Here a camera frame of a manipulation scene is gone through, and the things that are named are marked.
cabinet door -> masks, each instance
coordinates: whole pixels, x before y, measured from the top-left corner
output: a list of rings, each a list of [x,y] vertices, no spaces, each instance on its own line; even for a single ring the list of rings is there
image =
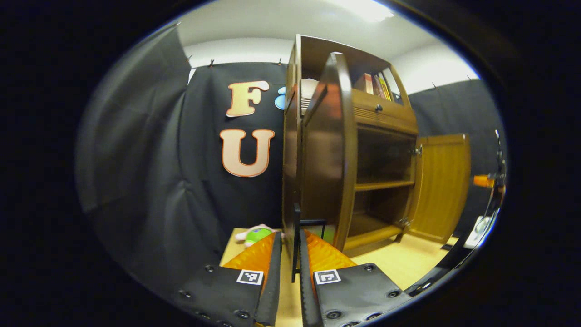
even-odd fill
[[[421,137],[409,234],[445,244],[464,209],[470,183],[468,135]]]
[[[331,52],[303,118],[302,219],[325,219],[343,249],[357,177],[357,129],[345,56]]]

cabinet shelf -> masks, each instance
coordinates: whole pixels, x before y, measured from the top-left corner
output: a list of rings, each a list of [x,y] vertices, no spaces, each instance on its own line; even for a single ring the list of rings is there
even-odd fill
[[[344,250],[385,240],[402,232],[401,228],[364,213],[353,213]]]
[[[355,184],[355,191],[373,191],[373,190],[383,190],[391,189],[394,187],[402,187],[413,185],[412,180],[394,180],[389,182],[377,182],[377,183],[360,183]]]

